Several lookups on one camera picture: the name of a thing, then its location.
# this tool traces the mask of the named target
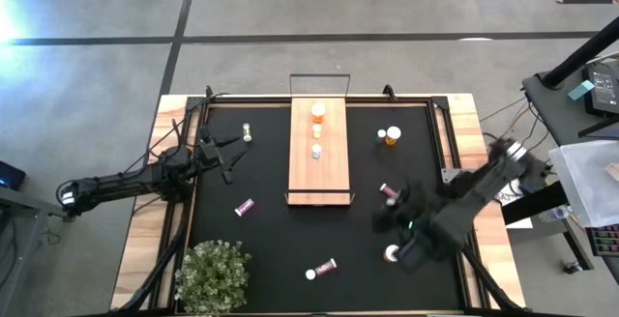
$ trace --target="purple label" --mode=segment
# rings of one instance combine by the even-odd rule
[[[253,200],[248,199],[241,206],[236,208],[234,212],[236,212],[237,215],[242,216],[243,213],[245,213],[248,209],[251,208],[251,206],[253,206]]]
[[[321,266],[317,267],[315,269],[315,271],[316,271],[317,275],[322,275],[322,274],[328,272],[329,270],[335,269],[336,267],[337,267],[336,261],[331,259],[328,262],[326,262],[326,263],[322,264]]]
[[[382,187],[380,187],[380,191],[382,191],[385,195],[389,196],[389,197],[393,197],[396,198],[398,196],[398,194],[391,189],[390,187],[387,187],[386,184],[382,185]]]

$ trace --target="black table surface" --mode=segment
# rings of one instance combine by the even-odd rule
[[[378,191],[382,183],[397,189],[409,179],[432,189],[439,182],[426,109],[354,107],[346,115],[352,205],[290,207],[284,199],[290,108],[211,110],[214,135],[238,133],[243,123],[250,123],[253,140],[234,169],[234,184],[226,186],[215,172],[203,179],[190,245],[243,242],[252,259],[247,265],[248,303],[238,312],[461,309],[455,257],[427,261],[406,273],[382,260],[385,247],[397,243],[396,234],[371,231],[371,213],[385,200]],[[402,129],[397,146],[377,145],[375,133],[393,125]],[[255,205],[237,216],[234,209],[248,198]],[[306,279],[306,270],[331,258],[338,264],[335,270]]]
[[[607,64],[615,72],[619,72],[618,62]],[[585,112],[583,98],[573,101],[568,97],[570,91],[582,80],[581,73],[575,72],[562,82],[563,86],[558,90],[547,89],[537,76],[522,81],[526,95],[535,105],[552,138],[559,146],[592,140],[588,137],[578,138],[578,132],[604,120],[602,117]],[[619,282],[619,259],[605,258],[604,261],[615,280]]]

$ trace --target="clear plastic bin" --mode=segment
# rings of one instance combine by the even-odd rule
[[[611,162],[619,162],[618,141],[565,145],[548,155],[582,226],[619,223],[619,182],[605,171]]]

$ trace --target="white bottle cap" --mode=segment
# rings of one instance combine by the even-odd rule
[[[306,278],[309,280],[313,280],[316,278],[316,272],[312,269],[306,271]]]
[[[399,247],[397,245],[388,245],[385,249],[385,259],[390,262],[395,263],[398,259],[395,256],[396,251],[398,251]]]
[[[325,105],[322,103],[315,103],[311,106],[311,115],[323,116],[325,115]]]
[[[390,127],[387,129],[387,136],[389,138],[398,139],[402,135],[402,131],[398,127]]]

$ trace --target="potted plant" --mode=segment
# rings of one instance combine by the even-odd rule
[[[175,299],[183,301],[187,312],[200,315],[219,316],[242,306],[250,277],[244,265],[250,259],[241,253],[240,242],[207,241],[189,248],[175,274]]]

